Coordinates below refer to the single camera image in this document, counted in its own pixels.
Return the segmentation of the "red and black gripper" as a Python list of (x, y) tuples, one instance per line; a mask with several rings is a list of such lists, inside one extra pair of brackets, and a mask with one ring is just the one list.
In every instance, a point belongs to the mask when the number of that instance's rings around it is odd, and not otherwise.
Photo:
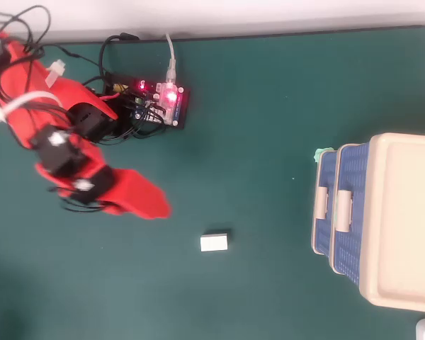
[(103, 166), (91, 177), (85, 177), (81, 172), (84, 167), (82, 161), (68, 161), (55, 169), (46, 169), (42, 163), (35, 165), (37, 172), (52, 182), (47, 190), (58, 195), (63, 210), (131, 213), (147, 220), (171, 216), (165, 192), (137, 171)]

